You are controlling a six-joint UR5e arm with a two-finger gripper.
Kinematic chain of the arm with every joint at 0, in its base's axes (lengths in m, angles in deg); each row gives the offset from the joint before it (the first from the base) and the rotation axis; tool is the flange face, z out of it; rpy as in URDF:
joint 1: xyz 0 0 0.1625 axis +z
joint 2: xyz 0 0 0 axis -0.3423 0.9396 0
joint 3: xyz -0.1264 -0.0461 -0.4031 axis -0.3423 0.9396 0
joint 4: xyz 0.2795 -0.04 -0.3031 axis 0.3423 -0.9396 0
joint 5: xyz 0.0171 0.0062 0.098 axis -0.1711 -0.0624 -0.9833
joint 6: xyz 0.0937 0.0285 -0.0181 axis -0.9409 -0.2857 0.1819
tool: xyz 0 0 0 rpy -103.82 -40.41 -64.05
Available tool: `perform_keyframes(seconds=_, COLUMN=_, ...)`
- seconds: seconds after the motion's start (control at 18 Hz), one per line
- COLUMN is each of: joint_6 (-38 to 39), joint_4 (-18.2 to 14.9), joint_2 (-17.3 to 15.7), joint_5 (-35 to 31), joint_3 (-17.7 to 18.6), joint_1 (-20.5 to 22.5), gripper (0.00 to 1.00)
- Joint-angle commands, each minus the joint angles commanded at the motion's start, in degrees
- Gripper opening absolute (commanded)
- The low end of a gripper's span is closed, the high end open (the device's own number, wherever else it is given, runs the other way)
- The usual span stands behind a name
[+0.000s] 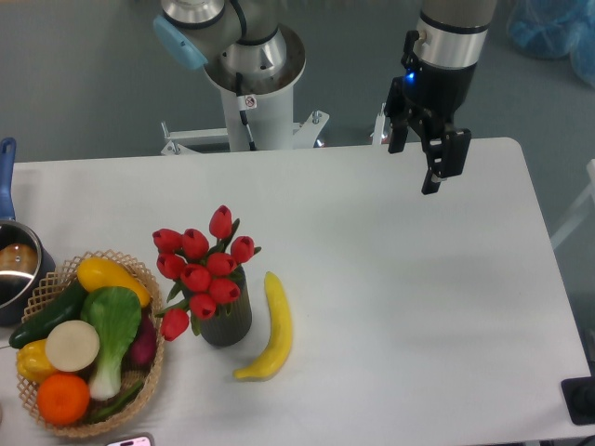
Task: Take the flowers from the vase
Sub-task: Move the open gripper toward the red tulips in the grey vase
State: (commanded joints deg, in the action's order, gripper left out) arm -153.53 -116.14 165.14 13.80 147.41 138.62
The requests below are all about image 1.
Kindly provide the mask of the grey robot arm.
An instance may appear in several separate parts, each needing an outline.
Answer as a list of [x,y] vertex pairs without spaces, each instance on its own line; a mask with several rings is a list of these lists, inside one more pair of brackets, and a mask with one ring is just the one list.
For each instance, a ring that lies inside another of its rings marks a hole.
[[[454,123],[492,20],[492,1],[426,1],[404,38],[404,74],[390,84],[384,114],[389,150],[419,136],[428,171],[424,194],[464,168],[471,133]],[[305,49],[278,18],[275,1],[164,1],[152,27],[189,70],[204,70],[219,89],[232,151],[291,149],[303,136],[293,123],[293,88]]]

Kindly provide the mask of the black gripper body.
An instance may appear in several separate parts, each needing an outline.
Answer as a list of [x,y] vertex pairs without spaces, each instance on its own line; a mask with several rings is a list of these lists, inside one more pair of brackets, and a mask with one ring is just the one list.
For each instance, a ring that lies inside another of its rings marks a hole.
[[455,112],[466,98],[475,71],[474,67],[442,68],[423,60],[421,45],[428,41],[427,32],[406,33],[401,59],[405,74],[391,81],[384,109],[389,119],[406,119],[420,138],[455,127]]

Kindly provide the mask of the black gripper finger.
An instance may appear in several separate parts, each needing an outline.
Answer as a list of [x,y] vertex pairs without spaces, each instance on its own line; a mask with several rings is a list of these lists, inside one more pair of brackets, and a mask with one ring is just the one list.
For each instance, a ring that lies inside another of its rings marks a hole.
[[403,152],[404,145],[406,143],[409,124],[406,119],[398,119],[397,117],[390,118],[390,142],[388,146],[388,152],[390,154],[396,154]]
[[452,126],[447,126],[434,136],[421,137],[428,165],[421,189],[424,195],[436,193],[443,181],[462,174],[470,141],[469,129]]

